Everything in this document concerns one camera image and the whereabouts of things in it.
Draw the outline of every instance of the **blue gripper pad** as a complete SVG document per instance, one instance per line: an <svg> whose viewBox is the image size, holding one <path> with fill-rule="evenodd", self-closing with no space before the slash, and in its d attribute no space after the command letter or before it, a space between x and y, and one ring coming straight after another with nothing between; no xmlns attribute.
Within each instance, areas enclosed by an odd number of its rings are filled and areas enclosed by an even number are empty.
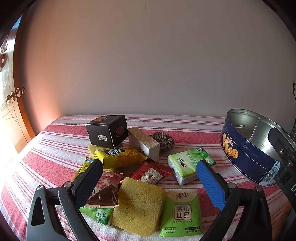
<svg viewBox="0 0 296 241"><path fill-rule="evenodd" d="M205 187L214 207L222 210L228 196L228 188L225 180L221 176L218 176L205 160L197 163L196 174Z"/></svg>

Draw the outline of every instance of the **green and white tissue package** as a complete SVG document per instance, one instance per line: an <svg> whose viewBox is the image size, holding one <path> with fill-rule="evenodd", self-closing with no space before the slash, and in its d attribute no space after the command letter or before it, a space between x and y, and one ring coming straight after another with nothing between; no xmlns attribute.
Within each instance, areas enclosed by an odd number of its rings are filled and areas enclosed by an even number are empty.
<svg viewBox="0 0 296 241"><path fill-rule="evenodd" d="M196 189L167 189L159 237L202 234L200 202Z"/></svg>
<svg viewBox="0 0 296 241"><path fill-rule="evenodd" d="M196 164L200 160L206 160L210 166L216 164L203 148L194 148L169 155L168 165L174 170L178 183L183 185L198 178L196 175Z"/></svg>
<svg viewBox="0 0 296 241"><path fill-rule="evenodd" d="M79 211L97 222L111 226L114 208L80 207Z"/></svg>

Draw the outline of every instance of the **round metal container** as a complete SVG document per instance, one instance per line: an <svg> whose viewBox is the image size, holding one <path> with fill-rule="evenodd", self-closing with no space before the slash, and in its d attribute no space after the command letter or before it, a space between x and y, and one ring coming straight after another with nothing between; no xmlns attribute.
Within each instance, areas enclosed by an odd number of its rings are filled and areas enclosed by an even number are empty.
<svg viewBox="0 0 296 241"><path fill-rule="evenodd" d="M246 178L262 186L276 185L273 178L280 167L280 157L268 141L269 130L274 127L295 146L279 125L249 110L229 110L220 135L230 162Z"/></svg>

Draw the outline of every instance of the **beige box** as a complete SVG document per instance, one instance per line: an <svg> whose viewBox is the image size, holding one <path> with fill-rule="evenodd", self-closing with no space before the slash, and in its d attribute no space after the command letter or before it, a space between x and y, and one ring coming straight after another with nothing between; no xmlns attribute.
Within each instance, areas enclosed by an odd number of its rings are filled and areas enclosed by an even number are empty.
<svg viewBox="0 0 296 241"><path fill-rule="evenodd" d="M129 128L128 139L130 145L138 150L142 155L145 155L155 161L159 160L160 144L144 131L138 127Z"/></svg>

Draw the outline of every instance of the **black cable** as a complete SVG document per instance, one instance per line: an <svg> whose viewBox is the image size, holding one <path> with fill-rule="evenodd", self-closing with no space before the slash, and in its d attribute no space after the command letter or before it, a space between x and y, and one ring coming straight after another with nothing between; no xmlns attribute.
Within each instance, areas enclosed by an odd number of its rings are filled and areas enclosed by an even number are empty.
<svg viewBox="0 0 296 241"><path fill-rule="evenodd" d="M295 130L295 125L296 125L296 114L295 114L295 121L294 121L294 125L293 125L293 128L290 132L290 137L292 138L293 136L293 133L294 133L294 130Z"/></svg>

